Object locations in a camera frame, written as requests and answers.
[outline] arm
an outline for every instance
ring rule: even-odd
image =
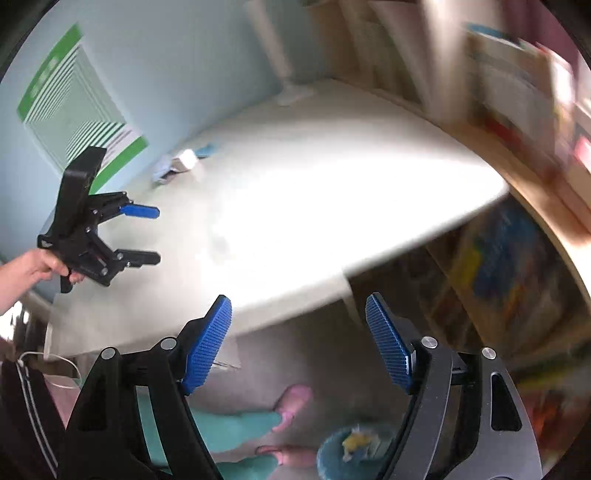
[[[51,280],[54,273],[67,275],[68,269],[49,250],[39,248],[29,250],[20,257],[0,267],[0,314],[6,312],[14,303],[40,280]],[[77,283],[84,278],[72,273],[70,281]]]

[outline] blue basket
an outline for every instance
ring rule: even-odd
[[[379,460],[359,463],[343,461],[343,440],[350,435],[355,426],[341,429],[331,435],[318,450],[316,466],[322,480],[373,480],[383,467],[388,455]],[[396,438],[396,430],[384,423],[362,424],[361,427],[372,428],[383,437]]]

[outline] teal pants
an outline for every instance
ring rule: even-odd
[[[154,465],[166,468],[168,463],[160,443],[150,397],[138,394],[138,405],[150,459]],[[192,408],[191,414],[210,453],[233,450],[248,440],[262,437],[281,423],[281,415],[274,411],[215,415]],[[266,480],[277,465],[273,455],[216,464],[224,480]]]

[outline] floor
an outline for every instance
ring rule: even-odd
[[[397,262],[353,277],[351,285],[359,310],[364,298],[379,290],[393,312],[418,320],[419,329],[427,333]],[[242,368],[212,371],[205,385],[190,397],[192,407],[219,413],[266,410],[286,386],[296,382],[311,385],[315,396],[286,431],[216,455],[217,461],[250,456],[258,445],[318,447],[340,427],[360,420],[397,426],[406,412],[408,397],[392,385],[369,330],[351,320],[342,302],[243,335],[238,348]],[[283,467],[272,476],[278,478],[312,480],[318,476],[315,469]]]

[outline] metal screw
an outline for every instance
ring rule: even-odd
[[[109,360],[115,356],[115,349],[114,348],[105,348],[101,353],[100,356],[103,360]]]
[[[435,348],[437,346],[437,340],[433,337],[423,337],[421,338],[421,343],[427,348]]]
[[[172,350],[177,346],[177,341],[174,338],[165,338],[160,342],[160,348],[162,350]]]
[[[496,358],[496,352],[491,347],[486,346],[482,349],[482,356],[489,360],[494,360]]]

